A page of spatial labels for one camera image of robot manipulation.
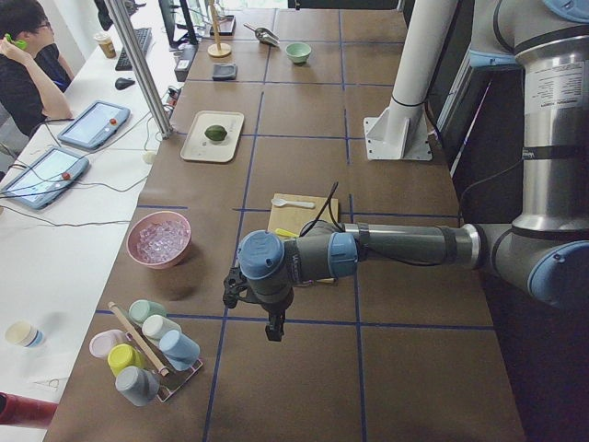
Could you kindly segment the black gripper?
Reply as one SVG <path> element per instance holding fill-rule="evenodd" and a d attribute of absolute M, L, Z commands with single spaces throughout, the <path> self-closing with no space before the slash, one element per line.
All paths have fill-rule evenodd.
<path fill-rule="evenodd" d="M 232 267 L 224 280 L 223 302 L 227 308 L 235 308 L 238 302 L 261 306 L 269 313 L 265 326 L 269 341 L 280 342 L 284 335 L 285 311 L 294 300 L 294 290 L 290 285 L 280 286 L 269 295 L 256 292 L 249 284 L 239 267 Z"/>

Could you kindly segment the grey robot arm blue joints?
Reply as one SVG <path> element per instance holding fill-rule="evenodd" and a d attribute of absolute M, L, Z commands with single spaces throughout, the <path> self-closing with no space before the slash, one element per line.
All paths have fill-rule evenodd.
<path fill-rule="evenodd" d="M 299 238 L 258 230 L 237 248 L 260 294 L 342 278 L 382 257 L 482 268 L 555 308 L 588 303 L 588 5 L 478 1 L 470 63 L 525 71 L 523 206 L 508 224 L 462 227 L 310 222 Z"/>

